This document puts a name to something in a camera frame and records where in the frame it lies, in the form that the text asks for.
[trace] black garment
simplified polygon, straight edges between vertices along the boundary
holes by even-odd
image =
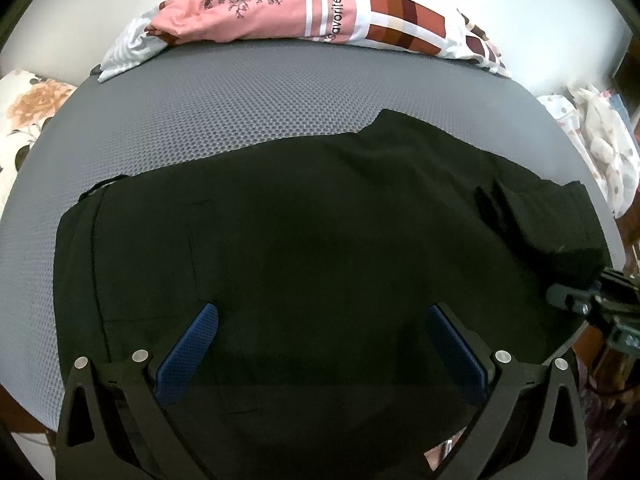
[[[471,414],[426,338],[427,306],[446,302],[522,362],[544,361],[580,325],[545,303],[548,275],[483,221],[476,189],[495,181],[541,199],[565,189],[383,110],[357,134],[274,140],[115,182],[60,222],[62,373],[80,355],[153,352],[210,302],[218,335],[167,411],[217,478],[420,469]],[[587,195],[567,207],[609,263]]]

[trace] white wall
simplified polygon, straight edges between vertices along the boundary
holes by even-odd
[[[35,0],[0,54],[16,67],[79,84],[123,26],[162,0]],[[534,94],[604,85],[630,31],[610,0],[451,0],[487,31]]]

